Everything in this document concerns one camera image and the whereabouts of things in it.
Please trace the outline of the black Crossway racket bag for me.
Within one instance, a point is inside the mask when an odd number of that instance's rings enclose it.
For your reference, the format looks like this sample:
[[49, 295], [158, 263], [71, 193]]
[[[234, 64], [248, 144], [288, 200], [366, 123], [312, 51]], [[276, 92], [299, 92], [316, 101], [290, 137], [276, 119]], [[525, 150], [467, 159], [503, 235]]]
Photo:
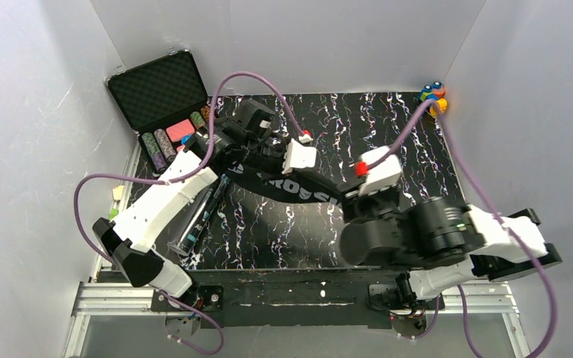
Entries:
[[315, 168], [284, 174], [276, 158], [246, 158], [223, 166], [223, 173], [243, 189], [274, 201], [291, 204], [329, 203], [339, 206], [358, 190], [362, 179], [337, 183]]

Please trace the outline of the black shuttlecock tube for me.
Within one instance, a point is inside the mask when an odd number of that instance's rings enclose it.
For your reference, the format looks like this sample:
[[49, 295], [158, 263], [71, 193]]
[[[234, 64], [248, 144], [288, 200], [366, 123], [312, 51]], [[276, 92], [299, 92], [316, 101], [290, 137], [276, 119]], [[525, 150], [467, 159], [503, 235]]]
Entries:
[[203, 189], [191, 205], [184, 209], [181, 216], [181, 229], [167, 243], [170, 250], [182, 257], [188, 257], [192, 253], [230, 182], [227, 175], [222, 175], [209, 187]]

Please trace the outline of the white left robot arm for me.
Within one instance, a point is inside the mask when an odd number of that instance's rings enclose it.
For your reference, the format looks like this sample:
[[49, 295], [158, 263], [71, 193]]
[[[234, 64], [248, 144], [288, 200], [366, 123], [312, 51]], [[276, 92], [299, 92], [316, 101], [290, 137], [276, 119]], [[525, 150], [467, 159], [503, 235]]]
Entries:
[[310, 149], [311, 137], [300, 128], [294, 137], [274, 132], [276, 115], [251, 99], [241, 104], [235, 116], [217, 118], [211, 112], [157, 180], [132, 178], [149, 186], [137, 201], [111, 220], [95, 221], [92, 230], [103, 258], [118, 266], [134, 287], [151, 286], [169, 298], [184, 296], [192, 278], [158, 254], [158, 236], [186, 205], [231, 169], [242, 167], [242, 182], [255, 191], [262, 189], [264, 179], [293, 173], [295, 152]]

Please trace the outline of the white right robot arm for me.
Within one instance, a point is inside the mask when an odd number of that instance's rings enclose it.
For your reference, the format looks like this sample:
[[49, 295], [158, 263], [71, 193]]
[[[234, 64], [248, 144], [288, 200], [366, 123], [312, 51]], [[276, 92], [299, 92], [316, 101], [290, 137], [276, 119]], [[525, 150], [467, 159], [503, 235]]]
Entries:
[[342, 200], [342, 258], [352, 266], [400, 271], [394, 288], [373, 295], [376, 303], [414, 307], [477, 277], [491, 282], [525, 277], [535, 269], [533, 258], [543, 268], [562, 261], [530, 208], [495, 216], [437, 196], [401, 210], [400, 199], [389, 187], [365, 195], [353, 191]]

